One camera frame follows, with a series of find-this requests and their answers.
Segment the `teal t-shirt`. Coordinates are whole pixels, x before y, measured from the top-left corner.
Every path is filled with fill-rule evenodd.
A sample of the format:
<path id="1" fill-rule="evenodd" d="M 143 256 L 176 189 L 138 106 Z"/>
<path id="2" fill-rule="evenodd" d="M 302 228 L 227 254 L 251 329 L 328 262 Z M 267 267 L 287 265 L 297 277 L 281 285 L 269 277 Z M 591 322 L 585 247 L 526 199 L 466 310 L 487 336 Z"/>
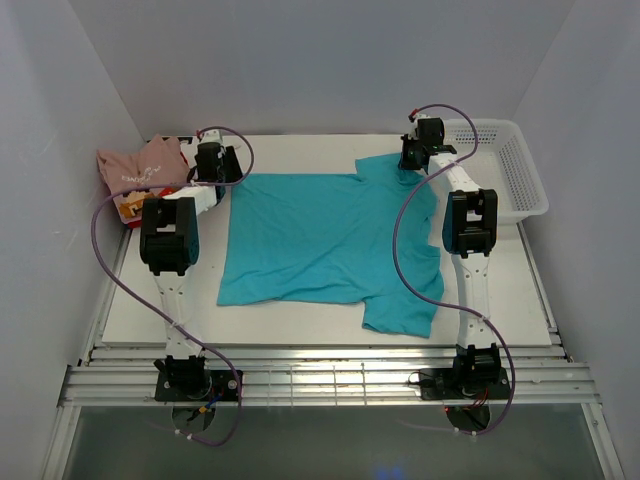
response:
<path id="1" fill-rule="evenodd" d="M 362 326 L 427 338 L 445 282 L 429 243 L 438 198 L 396 154 L 352 174 L 252 174 L 231 196 L 217 303 L 364 306 Z"/>

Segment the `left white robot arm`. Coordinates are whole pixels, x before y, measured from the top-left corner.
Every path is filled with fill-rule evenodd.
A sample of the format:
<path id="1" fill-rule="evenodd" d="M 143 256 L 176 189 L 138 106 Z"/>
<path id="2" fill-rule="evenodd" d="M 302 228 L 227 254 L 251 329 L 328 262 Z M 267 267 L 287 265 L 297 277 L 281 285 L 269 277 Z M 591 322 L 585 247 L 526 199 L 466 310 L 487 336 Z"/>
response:
<path id="1" fill-rule="evenodd" d="M 162 312 L 170 318 L 165 324 L 165 358 L 154 365 L 163 376 L 161 384 L 188 399 L 201 399 L 212 387 L 203 348 L 185 334 L 193 318 L 188 287 L 199 259 L 198 216 L 221 202 L 227 183 L 242 177 L 232 146 L 202 140 L 188 174 L 192 183 L 143 202 L 140 256 L 158 289 Z"/>

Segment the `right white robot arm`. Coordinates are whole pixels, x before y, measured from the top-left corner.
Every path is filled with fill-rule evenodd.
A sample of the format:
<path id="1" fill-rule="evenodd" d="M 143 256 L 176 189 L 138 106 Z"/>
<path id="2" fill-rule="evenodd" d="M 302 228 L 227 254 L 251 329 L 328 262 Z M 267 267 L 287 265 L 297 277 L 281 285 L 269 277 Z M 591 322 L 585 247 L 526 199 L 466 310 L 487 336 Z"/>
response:
<path id="1" fill-rule="evenodd" d="M 419 382 L 434 398 L 485 395 L 500 382 L 499 338 L 491 325 L 488 269 L 497 240 L 498 196 L 484 189 L 461 166 L 457 150 L 445 142 L 444 121 L 412 113 L 401 137 L 399 168 L 422 170 L 447 188 L 442 244 L 450 254 L 458 290 L 459 329 L 450 368 L 427 370 Z"/>

